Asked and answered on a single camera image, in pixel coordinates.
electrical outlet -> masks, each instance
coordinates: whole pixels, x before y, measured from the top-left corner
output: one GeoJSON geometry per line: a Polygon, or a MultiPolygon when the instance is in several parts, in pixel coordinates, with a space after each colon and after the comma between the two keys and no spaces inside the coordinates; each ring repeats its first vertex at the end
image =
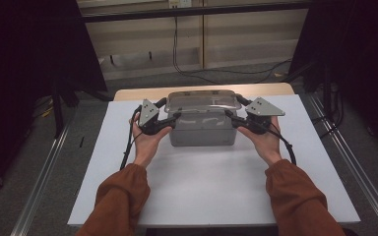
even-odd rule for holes
{"type": "Polygon", "coordinates": [[[192,7],[192,0],[180,0],[181,8],[192,7]]]}
{"type": "Polygon", "coordinates": [[[168,0],[168,8],[179,8],[180,0],[168,0]]]}

clear plastic lid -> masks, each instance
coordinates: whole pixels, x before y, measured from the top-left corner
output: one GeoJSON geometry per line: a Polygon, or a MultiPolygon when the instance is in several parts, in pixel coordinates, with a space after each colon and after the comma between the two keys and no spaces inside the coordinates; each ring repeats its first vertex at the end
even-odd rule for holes
{"type": "Polygon", "coordinates": [[[241,104],[232,90],[177,91],[168,95],[164,111],[211,112],[224,109],[238,110],[241,104]]]}

plastic box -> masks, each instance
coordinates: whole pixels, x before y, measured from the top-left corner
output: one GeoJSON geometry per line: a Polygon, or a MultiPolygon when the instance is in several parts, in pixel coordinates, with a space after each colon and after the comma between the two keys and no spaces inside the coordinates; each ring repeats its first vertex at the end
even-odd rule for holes
{"type": "Polygon", "coordinates": [[[164,111],[171,117],[181,112],[170,132],[174,147],[232,146],[236,130],[224,110],[241,108],[232,90],[195,90],[171,93],[164,111]]]}

white table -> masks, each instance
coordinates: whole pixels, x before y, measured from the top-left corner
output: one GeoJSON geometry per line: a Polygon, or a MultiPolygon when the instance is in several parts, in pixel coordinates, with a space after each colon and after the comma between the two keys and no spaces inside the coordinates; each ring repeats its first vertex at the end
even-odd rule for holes
{"type": "MultiPolygon", "coordinates": [[[[263,96],[281,108],[286,113],[279,119],[283,136],[293,145],[297,165],[327,196],[329,212],[338,222],[359,221],[299,97],[292,94],[289,85],[276,84],[134,89],[122,93],[129,92],[131,96],[116,96],[116,101],[108,106],[69,224],[82,225],[85,222],[93,210],[97,186],[119,169],[128,138],[128,119],[142,98],[157,101],[172,91],[187,89],[233,89],[252,99],[263,96]],[[272,87],[284,87],[287,95],[275,95],[272,87]]],[[[238,115],[246,116],[243,109],[238,115]]],[[[161,112],[159,119],[165,117],[166,114],[161,112]]],[[[281,153],[288,158],[283,144],[281,153]]],[[[132,149],[128,162],[133,160],[132,149]]],[[[173,147],[165,137],[148,167],[152,192],[139,224],[150,228],[275,224],[265,189],[266,168],[252,143],[241,134],[237,134],[234,146],[230,147],[173,147]]]]}

forearm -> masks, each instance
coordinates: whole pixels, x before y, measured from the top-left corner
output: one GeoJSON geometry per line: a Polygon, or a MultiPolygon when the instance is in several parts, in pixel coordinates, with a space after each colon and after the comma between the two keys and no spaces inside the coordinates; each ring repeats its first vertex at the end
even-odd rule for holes
{"type": "Polygon", "coordinates": [[[127,165],[100,184],[94,211],[77,235],[133,235],[149,194],[146,169],[127,165]]]}
{"type": "Polygon", "coordinates": [[[304,171],[281,160],[266,175],[266,189],[280,235],[344,235],[327,211],[325,195],[304,171]]]}

